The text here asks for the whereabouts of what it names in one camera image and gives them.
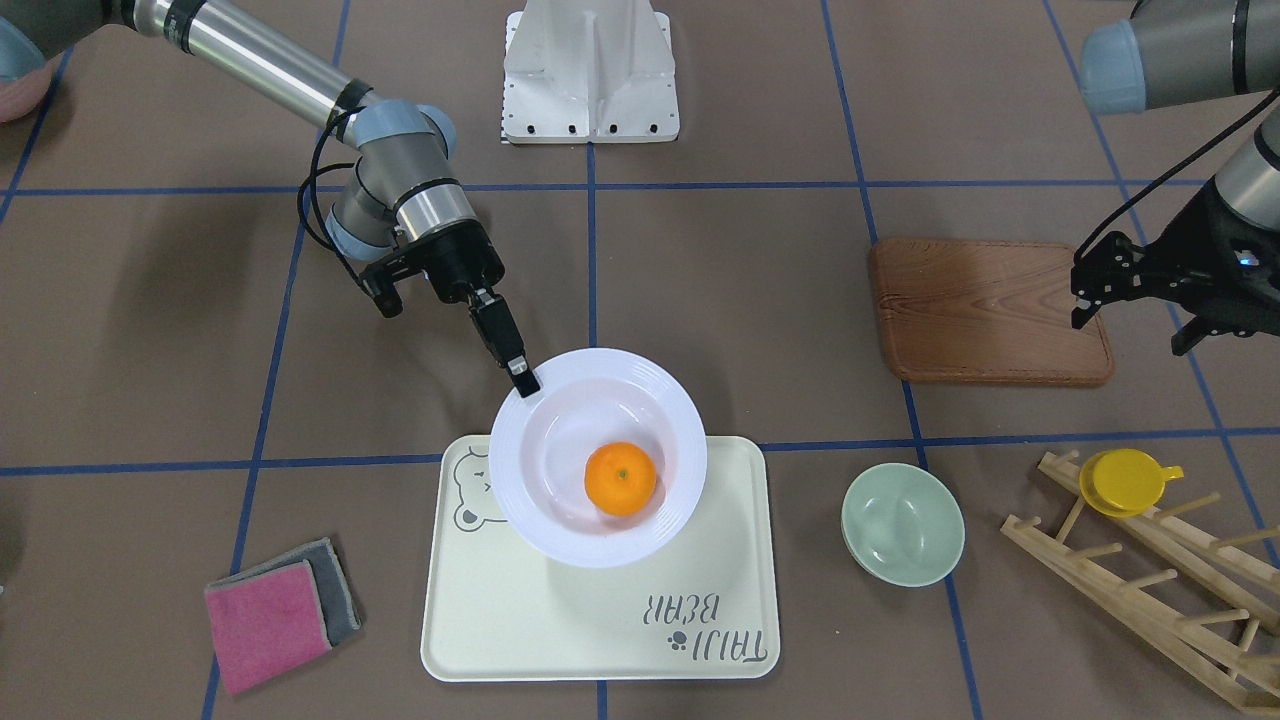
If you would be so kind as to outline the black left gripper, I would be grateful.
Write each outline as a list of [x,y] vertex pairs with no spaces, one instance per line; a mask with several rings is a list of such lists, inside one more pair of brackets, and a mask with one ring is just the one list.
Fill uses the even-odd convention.
[[1074,261],[1071,328],[1082,331],[1105,305],[1146,299],[1146,272],[1165,299],[1193,315],[1171,337],[1175,357],[1219,334],[1219,327],[1279,333],[1277,231],[1234,210],[1215,179],[1147,247],[1108,232]]

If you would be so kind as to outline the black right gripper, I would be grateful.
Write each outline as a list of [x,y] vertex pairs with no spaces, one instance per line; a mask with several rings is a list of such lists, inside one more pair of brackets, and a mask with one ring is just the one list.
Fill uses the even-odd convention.
[[369,264],[358,274],[358,284],[384,318],[402,314],[404,304],[396,284],[413,275],[425,275],[442,302],[466,302],[485,347],[518,396],[527,398],[541,386],[509,305],[495,292],[504,274],[506,266],[483,224],[461,220]]

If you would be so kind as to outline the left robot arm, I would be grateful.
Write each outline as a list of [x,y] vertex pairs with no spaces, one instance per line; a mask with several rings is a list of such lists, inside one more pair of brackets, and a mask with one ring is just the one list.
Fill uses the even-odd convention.
[[1137,114],[1263,92],[1207,143],[1252,133],[1174,217],[1138,245],[1106,217],[1073,256],[1071,325],[1108,304],[1161,299],[1189,314],[1171,338],[1183,356],[1202,340],[1279,332],[1279,5],[1138,1],[1083,44],[1079,88],[1097,115]]

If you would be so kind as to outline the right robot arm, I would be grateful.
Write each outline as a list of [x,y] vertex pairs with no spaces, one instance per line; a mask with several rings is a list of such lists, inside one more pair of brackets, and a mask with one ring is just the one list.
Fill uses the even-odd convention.
[[366,82],[229,1],[5,1],[3,79],[18,81],[106,26],[163,38],[320,129],[300,186],[300,219],[385,318],[401,281],[422,277],[463,304],[515,391],[540,389],[497,283],[506,269],[451,168],[456,131],[440,110],[379,96]]

